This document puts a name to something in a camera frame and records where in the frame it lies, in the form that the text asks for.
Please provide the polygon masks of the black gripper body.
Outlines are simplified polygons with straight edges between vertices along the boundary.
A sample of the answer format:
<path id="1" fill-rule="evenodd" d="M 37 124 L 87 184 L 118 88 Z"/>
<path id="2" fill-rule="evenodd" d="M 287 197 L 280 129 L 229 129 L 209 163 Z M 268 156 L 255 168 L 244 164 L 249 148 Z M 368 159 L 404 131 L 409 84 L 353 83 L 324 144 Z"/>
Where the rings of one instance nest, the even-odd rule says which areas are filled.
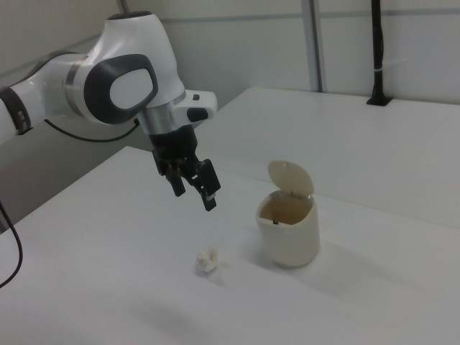
<path id="1" fill-rule="evenodd" d="M 151 134 L 149 139 L 159 174 L 167 175 L 168 170 L 171 170 L 193 176 L 194 165 L 198 162 L 198 140 L 192 125 L 182 126 L 166 134 Z"/>

